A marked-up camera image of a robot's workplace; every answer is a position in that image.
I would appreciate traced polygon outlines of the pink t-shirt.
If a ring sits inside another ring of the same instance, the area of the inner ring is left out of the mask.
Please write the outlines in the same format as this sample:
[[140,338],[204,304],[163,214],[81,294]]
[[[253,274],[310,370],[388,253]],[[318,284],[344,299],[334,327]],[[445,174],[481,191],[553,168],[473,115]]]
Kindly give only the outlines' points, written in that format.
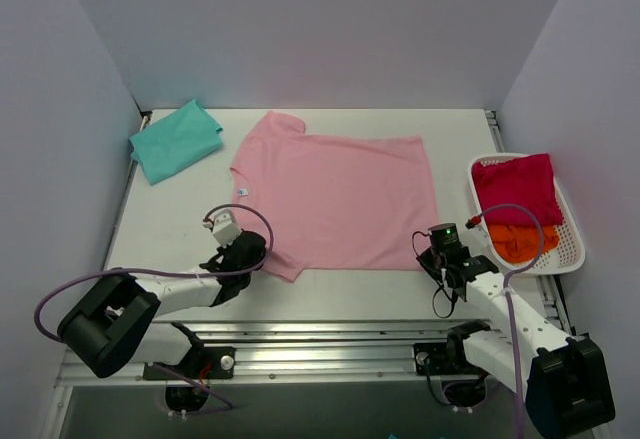
[[301,119],[269,112],[230,171],[238,222],[274,235],[264,269],[287,282],[305,270],[413,271],[412,233],[439,221],[419,136],[309,134]]

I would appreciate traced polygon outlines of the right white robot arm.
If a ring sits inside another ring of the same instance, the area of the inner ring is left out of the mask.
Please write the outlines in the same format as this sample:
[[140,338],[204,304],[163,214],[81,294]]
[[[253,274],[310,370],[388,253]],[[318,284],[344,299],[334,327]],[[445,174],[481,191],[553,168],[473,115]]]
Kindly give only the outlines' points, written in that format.
[[424,235],[430,244],[417,253],[419,265],[453,300],[484,315],[448,331],[443,350],[450,368],[495,378],[544,438],[569,438],[615,418],[604,354],[594,341],[539,314],[491,260],[470,253],[455,224],[433,226]]

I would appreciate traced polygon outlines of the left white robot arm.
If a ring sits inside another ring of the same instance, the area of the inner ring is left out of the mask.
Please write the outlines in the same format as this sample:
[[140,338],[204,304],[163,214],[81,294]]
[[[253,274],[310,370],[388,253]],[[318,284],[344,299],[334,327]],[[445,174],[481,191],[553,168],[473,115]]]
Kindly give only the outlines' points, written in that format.
[[97,279],[61,320],[57,336],[99,378],[112,376],[131,361],[155,369],[144,374],[146,379],[172,372],[179,378],[209,378],[221,365],[220,357],[185,324],[155,319],[234,299],[270,252],[263,236],[242,231],[196,271],[177,278],[118,268]]

